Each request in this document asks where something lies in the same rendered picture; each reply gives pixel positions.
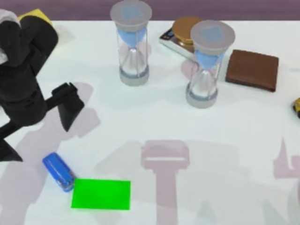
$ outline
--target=wooden disc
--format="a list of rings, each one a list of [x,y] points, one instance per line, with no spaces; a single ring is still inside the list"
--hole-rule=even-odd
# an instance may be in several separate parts
[[[191,29],[192,27],[201,22],[202,19],[196,16],[185,16],[178,18],[172,26],[172,31],[177,39],[184,44],[192,45]]]

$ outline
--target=green block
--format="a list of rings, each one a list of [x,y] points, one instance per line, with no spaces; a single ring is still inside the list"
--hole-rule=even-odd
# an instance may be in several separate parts
[[[73,209],[129,210],[130,181],[75,179]]]

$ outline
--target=clear glass object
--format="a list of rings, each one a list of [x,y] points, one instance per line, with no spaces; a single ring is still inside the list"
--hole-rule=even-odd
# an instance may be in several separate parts
[[[116,23],[120,79],[128,86],[140,86],[149,78],[147,25],[151,7],[143,1],[126,0],[111,9]]]
[[[219,21],[201,21],[191,30],[195,62],[186,88],[187,101],[197,108],[214,105],[218,96],[218,74],[224,53],[235,40],[234,30]]]

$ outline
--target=yellow box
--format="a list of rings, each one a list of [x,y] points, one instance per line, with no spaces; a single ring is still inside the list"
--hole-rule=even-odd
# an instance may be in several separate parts
[[[45,20],[46,22],[48,22],[52,26],[51,20],[39,8],[19,16],[18,19],[21,20],[22,18],[24,18],[25,16],[28,16],[28,15],[33,15],[33,16],[39,17],[42,20]]]

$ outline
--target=black figurine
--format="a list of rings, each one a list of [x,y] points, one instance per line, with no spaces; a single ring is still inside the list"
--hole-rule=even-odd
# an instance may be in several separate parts
[[[28,15],[20,21],[16,18],[10,12],[0,18],[0,53],[7,57],[0,65],[0,105],[10,118],[0,127],[0,161],[22,162],[4,140],[6,137],[40,122],[55,107],[68,131],[84,103],[71,83],[57,87],[52,97],[44,99],[36,76],[56,47],[58,35],[51,24],[37,16]]]

